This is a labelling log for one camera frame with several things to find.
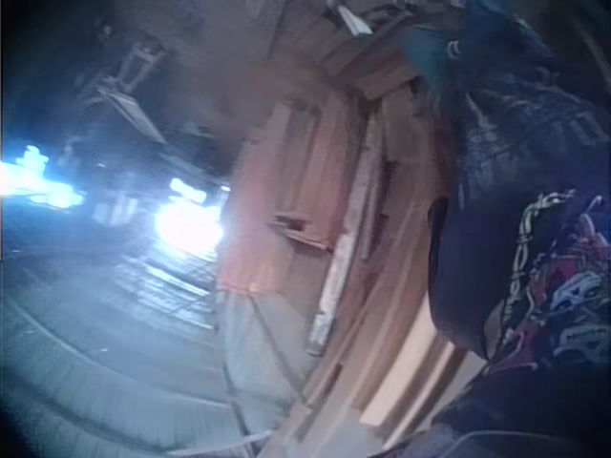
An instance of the person's clothing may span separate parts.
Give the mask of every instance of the person's clothing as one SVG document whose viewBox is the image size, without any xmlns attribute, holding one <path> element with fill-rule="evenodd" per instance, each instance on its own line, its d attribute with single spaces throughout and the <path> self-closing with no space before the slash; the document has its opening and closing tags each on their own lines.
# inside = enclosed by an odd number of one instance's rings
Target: person's clothing
<svg viewBox="0 0 611 458">
<path fill-rule="evenodd" d="M 446 63 L 457 171 L 447 209 L 430 214 L 433 321 L 489 362 L 384 458 L 609 449 L 610 98 L 491 3 L 469 3 L 493 25 L 467 31 Z"/>
</svg>

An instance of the person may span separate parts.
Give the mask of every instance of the person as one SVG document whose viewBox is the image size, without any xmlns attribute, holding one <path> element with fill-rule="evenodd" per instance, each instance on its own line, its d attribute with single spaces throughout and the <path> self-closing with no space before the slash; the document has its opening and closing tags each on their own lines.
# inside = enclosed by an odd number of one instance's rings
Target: person
<svg viewBox="0 0 611 458">
<path fill-rule="evenodd" d="M 379 458 L 611 456 L 609 94 L 499 0 L 403 49 L 452 125 L 432 318 L 487 364 Z"/>
</svg>

